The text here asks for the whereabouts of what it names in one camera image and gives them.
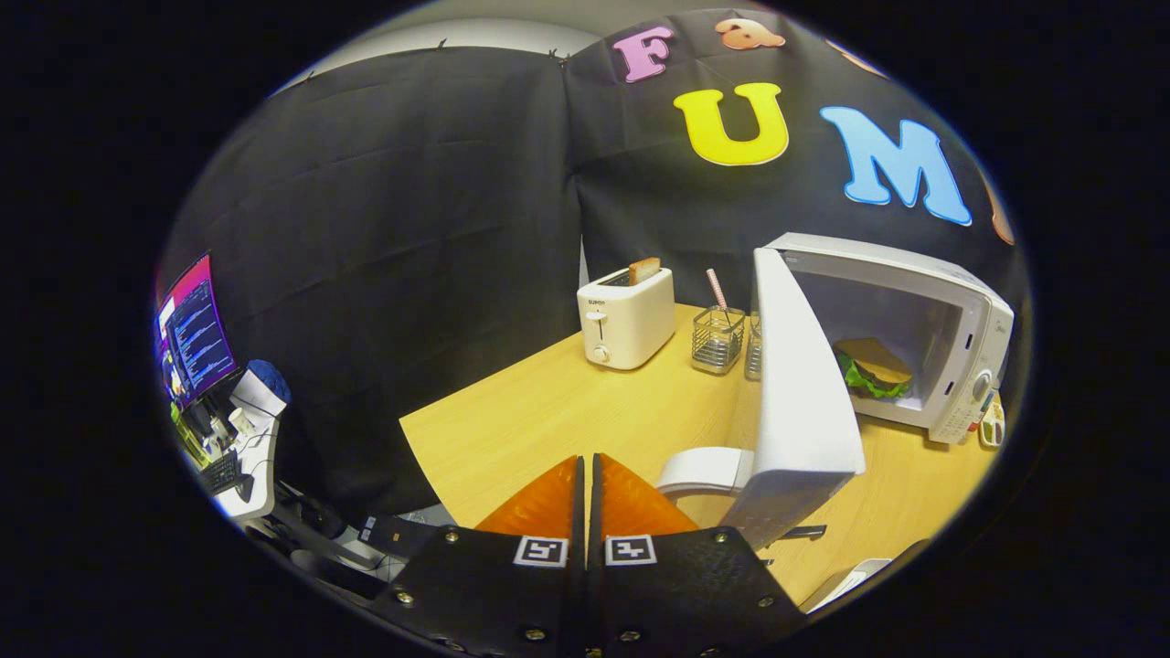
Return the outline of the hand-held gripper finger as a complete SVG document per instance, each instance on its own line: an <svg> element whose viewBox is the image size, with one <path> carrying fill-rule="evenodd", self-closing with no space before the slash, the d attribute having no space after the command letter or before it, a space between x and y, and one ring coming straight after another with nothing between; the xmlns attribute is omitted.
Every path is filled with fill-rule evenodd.
<svg viewBox="0 0 1170 658"><path fill-rule="evenodd" d="M567 657L584 583L585 462L551 496L560 534L443 525L388 583L388 624L436 654Z"/></svg>
<svg viewBox="0 0 1170 658"><path fill-rule="evenodd" d="M590 657L752 657L806 626L734 527L612 533L601 455L593 468Z"/></svg>

